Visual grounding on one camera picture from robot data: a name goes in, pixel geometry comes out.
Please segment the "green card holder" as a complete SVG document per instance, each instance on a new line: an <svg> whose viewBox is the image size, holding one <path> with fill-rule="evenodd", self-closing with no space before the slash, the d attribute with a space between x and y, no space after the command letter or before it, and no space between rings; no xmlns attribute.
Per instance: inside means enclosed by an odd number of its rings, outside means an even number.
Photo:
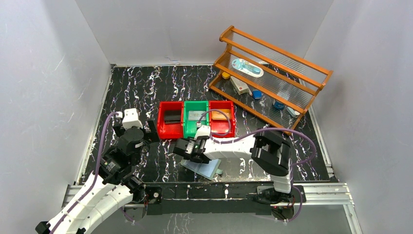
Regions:
<svg viewBox="0 0 413 234"><path fill-rule="evenodd" d="M205 163L196 163L189 160L183 159L181 165L185 168L195 172L196 174L203 176L208 180L213 180L215 175L222 175L223 170L219 169L221 164L220 159L211 160L208 164Z"/></svg>

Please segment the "red bin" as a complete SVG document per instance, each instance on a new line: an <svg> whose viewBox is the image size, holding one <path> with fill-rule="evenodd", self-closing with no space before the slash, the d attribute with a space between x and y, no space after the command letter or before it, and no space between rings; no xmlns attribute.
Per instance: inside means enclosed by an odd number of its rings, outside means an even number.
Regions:
<svg viewBox="0 0 413 234"><path fill-rule="evenodd" d="M157 132L160 139L184 137L183 110L183 101L162 101L159 103Z"/></svg>
<svg viewBox="0 0 413 234"><path fill-rule="evenodd" d="M222 111L224 114L211 111L209 125L213 137L235 137L235 111L233 101L209 101L209 109Z"/></svg>

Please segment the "green bin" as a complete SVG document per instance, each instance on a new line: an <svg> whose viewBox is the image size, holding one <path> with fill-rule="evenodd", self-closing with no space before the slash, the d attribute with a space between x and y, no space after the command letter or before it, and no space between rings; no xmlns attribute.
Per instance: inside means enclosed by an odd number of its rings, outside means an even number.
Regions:
<svg viewBox="0 0 413 234"><path fill-rule="evenodd" d="M208 110L209 102L206 100L184 102L184 138L195 137L197 131L197 122L201 118L201 115Z"/></svg>

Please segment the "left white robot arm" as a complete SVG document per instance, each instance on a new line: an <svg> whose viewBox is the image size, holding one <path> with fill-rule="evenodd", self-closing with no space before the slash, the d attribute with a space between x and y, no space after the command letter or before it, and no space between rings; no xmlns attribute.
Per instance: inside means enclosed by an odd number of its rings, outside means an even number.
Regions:
<svg viewBox="0 0 413 234"><path fill-rule="evenodd" d="M114 127L119 139L101 157L98 169L90 175L69 203L49 221L40 222L38 234L90 234L99 224L126 204L148 203L155 188L131 171L149 152L150 143L159 141L155 124L149 131L137 124Z"/></svg>

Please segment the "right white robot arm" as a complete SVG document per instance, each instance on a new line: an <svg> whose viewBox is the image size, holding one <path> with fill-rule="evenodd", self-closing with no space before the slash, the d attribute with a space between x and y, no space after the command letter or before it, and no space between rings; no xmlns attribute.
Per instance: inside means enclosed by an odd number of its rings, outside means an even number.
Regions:
<svg viewBox="0 0 413 234"><path fill-rule="evenodd" d="M290 142L277 132L262 131L239 138L180 138L172 152L201 164L222 158L248 157L270 175L276 192L288 194L292 190L290 149Z"/></svg>

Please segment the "black card in bin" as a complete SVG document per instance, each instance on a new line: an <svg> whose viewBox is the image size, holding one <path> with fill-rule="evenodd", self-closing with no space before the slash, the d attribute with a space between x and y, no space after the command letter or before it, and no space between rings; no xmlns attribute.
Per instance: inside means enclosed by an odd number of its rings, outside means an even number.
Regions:
<svg viewBox="0 0 413 234"><path fill-rule="evenodd" d="M165 124L179 124L181 122L181 111L180 110L166 110L164 112L164 123Z"/></svg>

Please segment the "grey card in bin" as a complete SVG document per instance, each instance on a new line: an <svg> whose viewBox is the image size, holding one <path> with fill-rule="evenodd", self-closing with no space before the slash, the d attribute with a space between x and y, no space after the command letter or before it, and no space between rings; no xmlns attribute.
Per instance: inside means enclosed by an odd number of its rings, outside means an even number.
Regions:
<svg viewBox="0 0 413 234"><path fill-rule="evenodd" d="M201 121L204 121L206 119L206 116L203 114L205 111L188 111L187 119L189 121L198 121L201 119Z"/></svg>

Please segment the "orange card in bin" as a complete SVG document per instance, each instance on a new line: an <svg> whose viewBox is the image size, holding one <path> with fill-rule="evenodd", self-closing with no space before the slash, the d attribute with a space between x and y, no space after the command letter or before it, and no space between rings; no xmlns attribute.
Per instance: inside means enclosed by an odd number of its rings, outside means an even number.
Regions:
<svg viewBox="0 0 413 234"><path fill-rule="evenodd" d="M212 120L228 120L231 119L231 110L230 109L216 109L211 112Z"/></svg>

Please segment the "white small box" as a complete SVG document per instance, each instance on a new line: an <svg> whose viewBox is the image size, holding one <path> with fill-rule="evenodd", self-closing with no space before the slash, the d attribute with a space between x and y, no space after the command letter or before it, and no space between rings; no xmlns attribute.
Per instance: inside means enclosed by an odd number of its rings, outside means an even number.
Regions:
<svg viewBox="0 0 413 234"><path fill-rule="evenodd" d="M230 82L233 85L238 95L249 93L250 91L249 87L245 82L239 80L238 78L234 76L230 77Z"/></svg>

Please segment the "yellow round item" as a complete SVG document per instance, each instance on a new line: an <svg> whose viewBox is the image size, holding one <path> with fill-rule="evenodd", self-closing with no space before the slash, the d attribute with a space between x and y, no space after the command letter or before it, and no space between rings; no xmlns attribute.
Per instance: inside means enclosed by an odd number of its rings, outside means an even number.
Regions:
<svg viewBox="0 0 413 234"><path fill-rule="evenodd" d="M230 78L230 74L228 74L227 72L222 72L222 78L223 78L223 79L229 79L229 78Z"/></svg>

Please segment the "blue round item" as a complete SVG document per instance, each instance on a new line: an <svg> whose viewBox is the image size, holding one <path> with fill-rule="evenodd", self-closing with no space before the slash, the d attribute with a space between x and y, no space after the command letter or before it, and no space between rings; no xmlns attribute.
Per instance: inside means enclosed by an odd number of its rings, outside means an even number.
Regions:
<svg viewBox="0 0 413 234"><path fill-rule="evenodd" d="M253 90L251 93L252 97L256 100L259 100L263 97L263 93L260 90Z"/></svg>

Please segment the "dark blue round container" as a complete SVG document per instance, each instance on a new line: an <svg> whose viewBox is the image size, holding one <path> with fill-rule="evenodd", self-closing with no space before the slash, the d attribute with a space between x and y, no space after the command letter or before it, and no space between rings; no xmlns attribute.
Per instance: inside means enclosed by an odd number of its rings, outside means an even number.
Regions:
<svg viewBox="0 0 413 234"><path fill-rule="evenodd" d="M274 100L272 106L276 109L276 110L280 110L282 111L286 105L282 102L279 102L278 100Z"/></svg>

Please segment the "light blue small item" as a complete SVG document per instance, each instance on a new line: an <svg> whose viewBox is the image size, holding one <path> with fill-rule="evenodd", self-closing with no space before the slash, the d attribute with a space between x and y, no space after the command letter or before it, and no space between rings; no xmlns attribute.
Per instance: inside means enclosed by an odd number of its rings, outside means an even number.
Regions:
<svg viewBox="0 0 413 234"><path fill-rule="evenodd" d="M288 114L289 114L291 117L298 117L298 116L300 115L300 112L292 109L291 107L286 107L286 110L287 110Z"/></svg>

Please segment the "orange wooden shelf rack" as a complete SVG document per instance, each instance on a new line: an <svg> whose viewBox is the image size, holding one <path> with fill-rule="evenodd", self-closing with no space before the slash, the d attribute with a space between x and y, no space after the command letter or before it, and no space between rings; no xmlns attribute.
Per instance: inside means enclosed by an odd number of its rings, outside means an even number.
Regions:
<svg viewBox="0 0 413 234"><path fill-rule="evenodd" d="M333 74L332 70L287 52L235 26L222 32L219 40L225 43L226 47L213 64L219 69L219 73L209 84L210 90L275 127L294 129ZM262 68L263 76L255 78L237 71L231 65L234 59L244 59ZM230 78L222 78L222 72L245 82L249 93L238 95ZM253 90L260 90L263 97L254 99L251 93ZM275 99L300 112L300 115L291 117L286 107L282 111L276 110L272 106Z"/></svg>

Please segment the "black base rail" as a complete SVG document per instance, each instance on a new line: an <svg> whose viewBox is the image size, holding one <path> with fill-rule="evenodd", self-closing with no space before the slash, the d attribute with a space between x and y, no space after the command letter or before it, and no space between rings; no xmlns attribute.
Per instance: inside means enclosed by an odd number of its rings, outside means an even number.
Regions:
<svg viewBox="0 0 413 234"><path fill-rule="evenodd" d="M292 195L264 192L271 182L166 182L149 183L160 192L150 196L148 215L179 213L271 215L276 207L297 204Z"/></svg>

